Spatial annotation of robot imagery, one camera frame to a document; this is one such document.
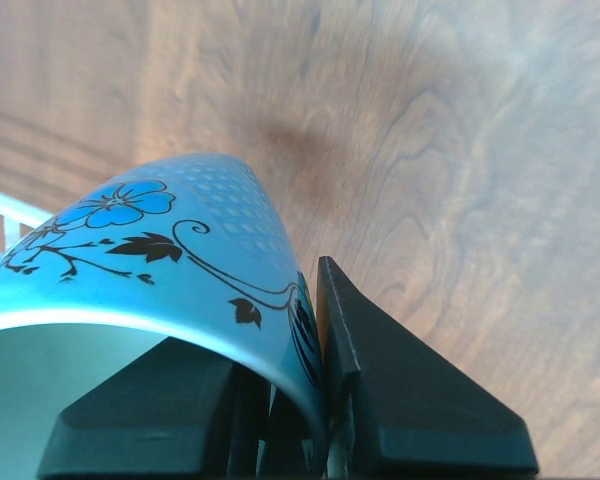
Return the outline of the blue floral mug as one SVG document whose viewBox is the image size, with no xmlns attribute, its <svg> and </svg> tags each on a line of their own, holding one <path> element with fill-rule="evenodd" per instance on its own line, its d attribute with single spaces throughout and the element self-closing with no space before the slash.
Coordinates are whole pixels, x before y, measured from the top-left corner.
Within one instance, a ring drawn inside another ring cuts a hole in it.
<svg viewBox="0 0 600 480">
<path fill-rule="evenodd" d="M 117 175 L 0 256 L 0 479 L 37 476 L 57 416 L 173 338 L 235 364 L 223 477 L 320 477 L 321 347 L 307 282 L 241 159 Z"/>
</svg>

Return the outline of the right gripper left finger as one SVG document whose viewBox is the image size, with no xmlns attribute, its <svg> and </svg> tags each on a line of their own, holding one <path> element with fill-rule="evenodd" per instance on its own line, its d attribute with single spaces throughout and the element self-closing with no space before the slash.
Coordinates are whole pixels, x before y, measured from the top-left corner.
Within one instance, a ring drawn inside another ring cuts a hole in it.
<svg viewBox="0 0 600 480">
<path fill-rule="evenodd" d="M 166 339 L 56 418 L 40 479 L 196 479 L 228 470 L 235 364 Z"/>
</svg>

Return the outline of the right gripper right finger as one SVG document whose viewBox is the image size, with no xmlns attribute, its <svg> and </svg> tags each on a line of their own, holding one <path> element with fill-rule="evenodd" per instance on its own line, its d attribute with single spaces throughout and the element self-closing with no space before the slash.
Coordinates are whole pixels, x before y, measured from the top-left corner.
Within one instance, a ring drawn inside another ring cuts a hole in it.
<svg viewBox="0 0 600 480">
<path fill-rule="evenodd" d="M 318 262 L 331 478 L 534 478 L 523 419 Z"/>
</svg>

